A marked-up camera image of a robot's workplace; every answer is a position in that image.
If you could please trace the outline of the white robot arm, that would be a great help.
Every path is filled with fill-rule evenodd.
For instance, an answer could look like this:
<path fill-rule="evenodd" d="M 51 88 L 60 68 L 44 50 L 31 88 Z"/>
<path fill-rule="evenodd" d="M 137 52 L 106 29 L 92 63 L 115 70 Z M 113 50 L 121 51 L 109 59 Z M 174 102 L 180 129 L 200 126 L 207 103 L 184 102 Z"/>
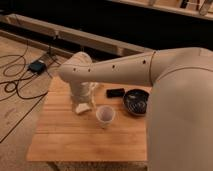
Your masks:
<path fill-rule="evenodd" d="M 77 102 L 90 82 L 149 86 L 148 171 L 213 171 L 213 50 L 166 49 L 96 63 L 78 52 L 59 75 Z"/>

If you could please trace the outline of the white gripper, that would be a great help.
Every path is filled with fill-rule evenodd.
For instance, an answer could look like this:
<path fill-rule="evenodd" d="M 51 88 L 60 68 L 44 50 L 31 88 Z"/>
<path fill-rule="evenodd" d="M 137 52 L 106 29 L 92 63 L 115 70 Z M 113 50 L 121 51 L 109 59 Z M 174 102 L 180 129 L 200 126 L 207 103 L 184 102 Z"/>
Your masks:
<path fill-rule="evenodd" d="M 71 99 L 75 109 L 81 104 L 94 106 L 94 91 L 98 84 L 94 82 L 70 83 Z"/>

